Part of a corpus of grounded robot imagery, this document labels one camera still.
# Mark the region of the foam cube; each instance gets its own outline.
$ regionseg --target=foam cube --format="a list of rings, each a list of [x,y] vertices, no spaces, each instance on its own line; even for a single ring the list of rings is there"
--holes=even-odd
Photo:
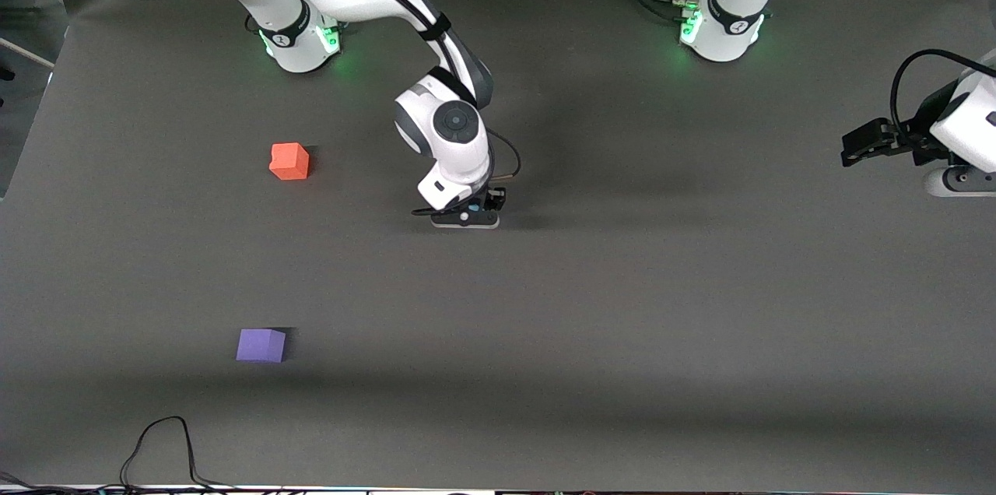
[[[235,360],[245,363],[281,363],[284,361],[284,332],[276,329],[243,329]]]
[[[277,143],[271,148],[270,172],[281,180],[305,180],[308,178],[310,156],[301,143]]]

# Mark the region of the purple cube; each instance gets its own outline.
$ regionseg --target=purple cube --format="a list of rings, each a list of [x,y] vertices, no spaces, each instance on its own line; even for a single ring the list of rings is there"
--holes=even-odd
[[[235,360],[246,363],[281,363],[284,361],[284,332],[276,329],[243,329]]]

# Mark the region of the green led light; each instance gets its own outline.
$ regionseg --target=green led light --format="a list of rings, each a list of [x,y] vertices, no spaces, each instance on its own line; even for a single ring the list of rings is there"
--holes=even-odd
[[[337,53],[338,48],[338,28],[323,28],[316,26],[317,36],[321,38],[321,45],[324,46],[324,50],[332,55]]]
[[[682,41],[689,45],[694,44],[700,27],[702,27],[702,12],[696,10],[691,19],[686,20],[686,27],[682,30]]]
[[[265,35],[263,35],[263,30],[259,30],[259,37],[263,40],[263,45],[266,46],[266,54],[273,58],[273,49],[270,49],[270,40],[266,40]]]
[[[754,35],[752,35],[750,38],[751,44],[754,44],[754,42],[757,41],[757,38],[761,37],[761,24],[763,23],[764,23],[764,14],[761,14],[760,19],[758,19],[757,21],[757,28],[756,30],[754,30]]]

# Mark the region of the orange cube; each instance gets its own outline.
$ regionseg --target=orange cube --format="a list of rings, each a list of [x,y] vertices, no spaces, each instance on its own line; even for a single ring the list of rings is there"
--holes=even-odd
[[[301,143],[277,143],[270,151],[273,161],[270,172],[281,180],[305,180],[308,178],[310,156]]]

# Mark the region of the gray table surface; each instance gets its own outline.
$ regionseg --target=gray table surface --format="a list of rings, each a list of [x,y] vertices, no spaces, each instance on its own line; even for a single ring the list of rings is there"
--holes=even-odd
[[[401,21],[292,76],[235,2],[70,2],[0,204],[0,468],[109,481],[180,413],[243,484],[996,492],[996,203],[837,157],[908,53],[992,48],[986,0],[775,0],[733,65],[629,0],[435,1],[526,159],[498,232],[406,215]],[[255,326],[293,358],[235,363]],[[146,449],[184,482],[178,429]]]

